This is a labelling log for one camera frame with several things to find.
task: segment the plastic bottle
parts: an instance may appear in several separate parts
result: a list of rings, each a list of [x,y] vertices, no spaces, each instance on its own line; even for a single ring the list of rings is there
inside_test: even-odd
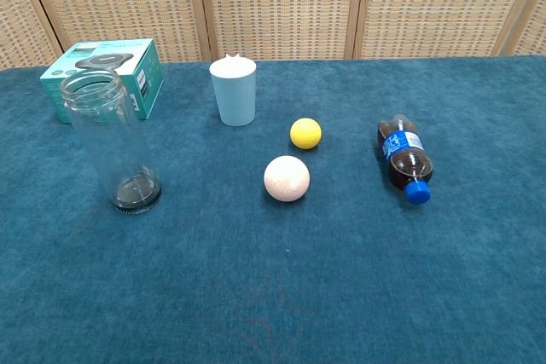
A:
[[[389,179],[412,204],[424,204],[430,199],[428,181],[433,176],[433,163],[423,151],[417,128],[404,115],[381,121],[377,141],[388,162]]]

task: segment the cardboard box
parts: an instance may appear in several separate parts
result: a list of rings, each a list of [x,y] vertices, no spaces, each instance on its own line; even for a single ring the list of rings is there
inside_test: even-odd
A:
[[[40,77],[61,122],[70,124],[61,81],[85,68],[115,70],[127,88],[136,115],[147,119],[163,85],[160,59],[152,38],[76,43]]]

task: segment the blue label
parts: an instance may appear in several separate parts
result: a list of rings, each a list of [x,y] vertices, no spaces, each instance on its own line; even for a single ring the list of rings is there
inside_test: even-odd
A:
[[[409,147],[423,149],[419,137],[413,132],[395,131],[383,142],[383,153],[387,159],[390,159],[398,151]]]

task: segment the bottle cap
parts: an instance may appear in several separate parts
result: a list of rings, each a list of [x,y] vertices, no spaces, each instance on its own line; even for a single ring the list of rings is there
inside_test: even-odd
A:
[[[430,187],[424,181],[410,182],[404,191],[408,201],[414,205],[424,204],[430,199]]]

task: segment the clear glass jar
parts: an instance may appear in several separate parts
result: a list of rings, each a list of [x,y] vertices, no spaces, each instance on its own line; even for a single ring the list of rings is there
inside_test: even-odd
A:
[[[61,93],[80,141],[116,208],[137,214],[161,194],[146,142],[127,89],[115,71],[91,68],[61,83]]]

